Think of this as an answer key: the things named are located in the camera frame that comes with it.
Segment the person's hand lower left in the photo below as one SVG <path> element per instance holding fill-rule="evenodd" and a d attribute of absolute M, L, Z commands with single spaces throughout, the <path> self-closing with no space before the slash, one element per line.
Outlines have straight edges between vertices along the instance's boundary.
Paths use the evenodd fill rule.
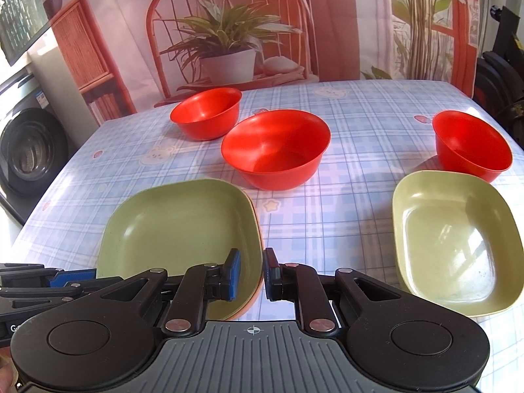
<path fill-rule="evenodd" d="M 9 347 L 0 349 L 0 393 L 16 392 L 18 371 L 11 359 Z"/>

